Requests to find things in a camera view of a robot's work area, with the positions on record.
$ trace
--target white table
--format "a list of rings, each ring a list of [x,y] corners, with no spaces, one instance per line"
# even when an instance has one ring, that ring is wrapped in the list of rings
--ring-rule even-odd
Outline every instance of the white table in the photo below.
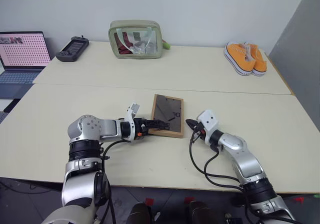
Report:
[[[159,59],[117,59],[109,42],[91,41],[76,62],[54,58],[33,83],[290,95],[264,52],[262,55],[267,73],[241,76],[220,47],[172,46]]]
[[[123,117],[132,101],[137,117],[150,118],[154,94],[184,99],[184,119],[212,109],[220,130],[243,137],[276,192],[320,191],[320,133],[293,95],[151,90],[36,84],[0,125],[0,177],[62,182],[68,161],[67,128],[84,114]],[[112,185],[226,190],[207,182],[189,157],[191,130],[184,138],[148,136],[114,146],[106,161]],[[214,153],[202,141],[193,148],[200,167]],[[209,172],[231,175],[223,155]],[[220,180],[222,184],[235,184]]]

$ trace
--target orange sneaker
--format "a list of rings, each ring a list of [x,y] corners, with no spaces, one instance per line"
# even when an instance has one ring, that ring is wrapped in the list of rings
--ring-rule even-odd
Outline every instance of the orange sneaker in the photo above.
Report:
[[[235,71],[242,76],[250,75],[256,63],[256,60],[246,53],[250,53],[249,45],[246,46],[233,41],[228,42],[224,48],[224,56],[232,64]]]
[[[245,42],[245,46],[250,46],[250,55],[255,60],[255,64],[252,70],[252,74],[261,77],[267,71],[267,62],[263,59],[258,45]]]

